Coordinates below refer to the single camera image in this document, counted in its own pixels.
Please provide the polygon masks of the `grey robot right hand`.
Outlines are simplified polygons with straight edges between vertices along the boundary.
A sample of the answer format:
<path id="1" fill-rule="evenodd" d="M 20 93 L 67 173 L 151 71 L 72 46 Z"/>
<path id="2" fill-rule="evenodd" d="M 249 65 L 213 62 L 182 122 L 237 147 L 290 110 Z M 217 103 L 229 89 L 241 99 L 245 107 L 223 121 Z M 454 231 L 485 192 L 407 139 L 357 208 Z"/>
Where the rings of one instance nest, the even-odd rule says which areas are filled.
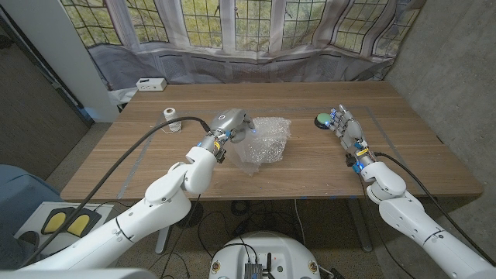
<path id="1" fill-rule="evenodd" d="M 355 120 L 350 110 L 343 105 L 332 108 L 329 128 L 336 134 L 348 157 L 353 157 L 357 168 L 362 170 L 377 159 L 369 149 L 361 125 Z"/>

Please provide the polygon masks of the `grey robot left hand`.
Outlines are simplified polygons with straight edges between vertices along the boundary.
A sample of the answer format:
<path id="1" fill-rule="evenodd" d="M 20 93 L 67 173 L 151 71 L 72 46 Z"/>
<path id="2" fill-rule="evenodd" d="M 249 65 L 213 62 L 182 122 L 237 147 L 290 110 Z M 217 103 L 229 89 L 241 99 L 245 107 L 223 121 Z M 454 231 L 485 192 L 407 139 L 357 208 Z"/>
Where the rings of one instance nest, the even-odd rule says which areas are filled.
<path id="1" fill-rule="evenodd" d="M 240 143 L 253 129 L 255 125 L 246 111 L 232 108 L 219 113 L 212 120 L 207 134 L 198 146 L 218 156 L 224 153 L 224 145 L 228 140 L 232 143 Z"/>

